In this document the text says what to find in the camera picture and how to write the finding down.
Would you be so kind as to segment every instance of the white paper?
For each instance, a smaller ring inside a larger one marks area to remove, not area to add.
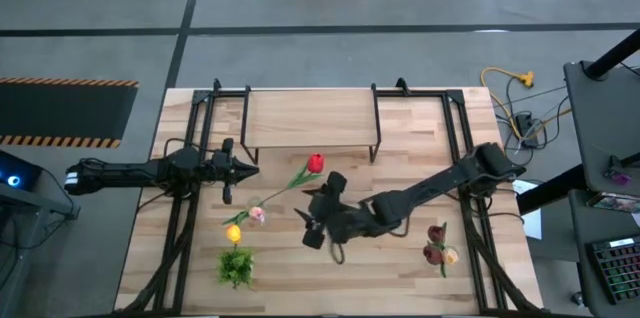
[[[516,180],[513,182],[513,190],[522,194],[537,187],[537,184]],[[542,239],[542,212],[536,209],[531,213],[522,216],[524,219],[524,233],[527,237]]]

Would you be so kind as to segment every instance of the yellow and black striped tape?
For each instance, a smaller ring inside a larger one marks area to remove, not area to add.
[[[138,87],[137,81],[114,81],[114,80],[94,80],[94,79],[52,79],[52,78],[25,78],[25,77],[0,78],[0,84],[48,84],[48,85],[92,85],[92,86]]]
[[[28,145],[37,147],[117,148],[119,139],[81,137],[42,137],[0,135],[0,145]]]

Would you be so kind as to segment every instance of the keyboard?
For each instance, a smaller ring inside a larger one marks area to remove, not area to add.
[[[587,244],[611,304],[640,299],[640,236]]]

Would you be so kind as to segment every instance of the blue light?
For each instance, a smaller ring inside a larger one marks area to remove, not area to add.
[[[9,186],[11,187],[17,187],[18,185],[20,185],[20,177],[11,176],[9,177],[9,179],[7,179],[7,183],[9,183]]]

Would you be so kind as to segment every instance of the yellow cable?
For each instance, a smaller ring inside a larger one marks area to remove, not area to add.
[[[498,67],[487,67],[485,69],[482,70],[482,73],[480,73],[480,81],[482,82],[482,86],[489,88],[487,86],[487,82],[485,81],[484,76],[487,74],[487,72],[491,72],[491,71],[495,71],[495,72],[500,72],[502,74],[508,75],[510,77],[516,78],[518,80],[520,80],[521,82],[523,82],[526,86],[531,87],[533,86],[532,80],[533,80],[533,72],[529,72],[528,75],[523,75],[523,74],[517,74],[517,73],[513,73],[513,72],[509,72],[507,70],[504,70],[502,68],[498,68]],[[496,101],[496,103],[498,103],[498,105],[500,106],[500,108],[502,108],[502,110],[504,111],[504,114],[507,116],[507,120],[509,121],[509,125],[511,125],[511,130],[513,131],[513,134],[520,140],[527,140],[530,138],[535,137],[536,135],[538,135],[538,132],[540,132],[540,130],[542,130],[547,124],[551,123],[554,119],[560,119],[560,117],[562,117],[563,115],[571,112],[571,108],[567,108],[564,111],[562,111],[560,114],[553,116],[545,121],[542,122],[542,125],[540,126],[540,128],[536,129],[533,133],[531,133],[530,135],[526,136],[526,137],[522,137],[520,135],[520,132],[518,132],[518,128],[516,127],[516,124],[513,122],[513,117],[511,116],[511,114],[509,113],[509,110],[504,106],[504,103],[502,103],[502,101],[500,100],[500,98],[496,97],[495,94],[493,94],[493,92],[491,92],[491,89],[489,89],[489,94],[491,95],[491,98],[493,100]]]

